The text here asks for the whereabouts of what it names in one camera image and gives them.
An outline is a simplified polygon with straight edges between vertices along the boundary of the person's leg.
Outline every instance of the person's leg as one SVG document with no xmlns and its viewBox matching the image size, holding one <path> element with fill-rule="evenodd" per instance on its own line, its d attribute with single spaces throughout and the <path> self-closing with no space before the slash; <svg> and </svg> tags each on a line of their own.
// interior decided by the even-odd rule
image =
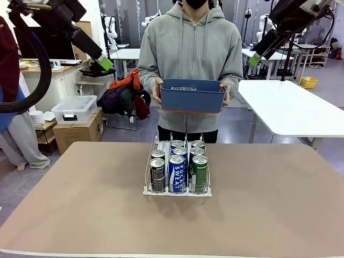
<svg viewBox="0 0 344 258">
<path fill-rule="evenodd" d="M 49 166 L 50 159 L 38 150 L 36 132 L 28 112 L 15 116 L 7 129 L 31 168 L 44 169 Z"/>
<path fill-rule="evenodd" d="M 204 142 L 206 144 L 215 144 L 217 142 L 218 133 L 219 133 L 219 130 L 203 133 Z"/>
<path fill-rule="evenodd" d="M 18 167 L 18 170 L 24 170 L 27 162 L 7 129 L 0 134 L 0 148 L 4 151 L 9 161 Z"/>
<path fill-rule="evenodd" d="M 201 133 L 188 133 L 188 141 L 199 141 Z"/>
<path fill-rule="evenodd" d="M 159 131 L 159 140 L 160 141 L 169 141 L 171 139 L 171 133 L 173 136 L 173 140 L 185 140 L 185 133 L 171 131 L 165 128 L 162 128 L 160 125 L 157 126 Z"/>
<path fill-rule="evenodd" d="M 217 142 L 217 134 L 219 130 L 213 131 L 213 132 L 206 132 L 203 133 L 203 141 L 206 144 L 215 144 Z M 188 134 L 188 141 L 199 141 L 201 133 L 189 133 Z"/>
</svg>

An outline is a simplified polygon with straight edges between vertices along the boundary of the clear plastic storage box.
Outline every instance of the clear plastic storage box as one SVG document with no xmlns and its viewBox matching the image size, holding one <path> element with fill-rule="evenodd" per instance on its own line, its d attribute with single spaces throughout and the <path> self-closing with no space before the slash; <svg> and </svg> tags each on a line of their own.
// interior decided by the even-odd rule
<svg viewBox="0 0 344 258">
<path fill-rule="evenodd" d="M 52 108 L 58 124 L 86 124 L 97 109 L 97 96 L 70 96 Z"/>
</svg>

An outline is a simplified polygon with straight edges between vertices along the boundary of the can dispenser rack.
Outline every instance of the can dispenser rack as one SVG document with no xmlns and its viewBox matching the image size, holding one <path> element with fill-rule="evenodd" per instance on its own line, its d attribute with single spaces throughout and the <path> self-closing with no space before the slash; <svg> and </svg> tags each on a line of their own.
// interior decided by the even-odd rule
<svg viewBox="0 0 344 258">
<path fill-rule="evenodd" d="M 151 195 L 151 196 L 184 196 L 184 197 L 212 197 L 211 187 L 210 187 L 210 170 L 209 170 L 209 163 L 207 166 L 206 172 L 206 185 L 204 186 L 203 193 L 196 193 L 193 191 L 195 186 L 192 186 L 192 183 L 189 183 L 189 176 L 186 173 L 187 177 L 184 182 L 183 191 L 181 193 L 174 193 L 171 192 L 170 188 L 172 185 L 169 185 L 169 158 L 171 156 L 171 142 L 173 141 L 173 137 L 171 135 L 170 141 L 159 141 L 159 137 L 155 132 L 152 146 L 150 147 L 147 167 L 146 167 L 146 176 L 145 176 L 145 185 L 144 185 L 144 192 L 143 195 Z M 184 141 L 185 148 L 188 150 L 188 160 L 190 160 L 190 149 L 191 143 L 187 141 L 185 137 Z M 163 192 L 155 192 L 152 190 L 152 183 L 151 183 L 151 153 L 155 150 L 160 150 L 165 152 L 165 189 Z"/>
</svg>

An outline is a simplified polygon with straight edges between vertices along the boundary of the monitor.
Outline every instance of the monitor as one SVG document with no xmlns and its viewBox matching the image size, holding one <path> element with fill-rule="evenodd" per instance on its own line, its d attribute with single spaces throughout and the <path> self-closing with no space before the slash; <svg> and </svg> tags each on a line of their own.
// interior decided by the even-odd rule
<svg viewBox="0 0 344 258">
<path fill-rule="evenodd" d="M 51 36 L 42 27 L 30 27 L 30 29 L 43 44 L 49 59 L 75 60 L 73 45 L 64 35 Z M 32 47 L 17 28 L 15 28 L 15 34 L 23 59 L 37 59 Z"/>
</svg>

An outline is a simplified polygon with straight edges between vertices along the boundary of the person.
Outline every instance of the person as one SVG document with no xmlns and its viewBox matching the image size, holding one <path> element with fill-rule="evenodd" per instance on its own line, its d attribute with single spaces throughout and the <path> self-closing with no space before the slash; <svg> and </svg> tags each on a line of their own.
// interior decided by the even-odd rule
<svg viewBox="0 0 344 258">
<path fill-rule="evenodd" d="M 0 16 L 0 102 L 14 102 L 25 98 L 19 87 L 19 61 L 15 39 L 8 24 Z M 27 111 L 0 113 L 0 148 L 18 170 L 26 164 L 44 169 L 50 159 L 38 150 L 37 136 Z"/>
<path fill-rule="evenodd" d="M 241 36 L 219 6 L 210 10 L 207 0 L 177 1 L 145 30 L 138 66 L 141 84 L 157 102 L 160 140 L 171 133 L 184 140 L 187 133 L 193 141 L 203 133 L 207 143 L 216 143 L 219 115 L 164 111 L 160 87 L 167 78 L 217 80 L 227 88 L 224 106 L 235 97 L 243 76 Z"/>
</svg>

